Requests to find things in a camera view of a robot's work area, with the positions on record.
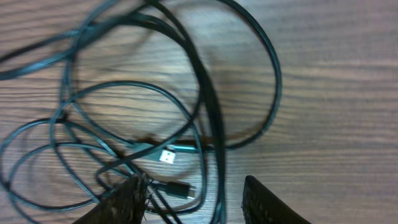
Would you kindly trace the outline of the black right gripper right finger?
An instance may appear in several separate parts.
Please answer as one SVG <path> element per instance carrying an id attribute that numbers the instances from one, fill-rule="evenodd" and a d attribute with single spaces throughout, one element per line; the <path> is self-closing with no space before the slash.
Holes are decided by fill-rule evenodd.
<path id="1" fill-rule="evenodd" d="M 245 178 L 241 208 L 246 224 L 310 224 L 252 175 Z"/>

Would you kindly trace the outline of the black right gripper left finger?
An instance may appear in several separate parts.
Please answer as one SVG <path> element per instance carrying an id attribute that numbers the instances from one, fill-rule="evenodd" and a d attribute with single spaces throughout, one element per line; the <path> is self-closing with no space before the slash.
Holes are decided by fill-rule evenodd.
<path id="1" fill-rule="evenodd" d="M 147 208 L 148 181 L 134 175 L 73 224 L 140 224 Z"/>

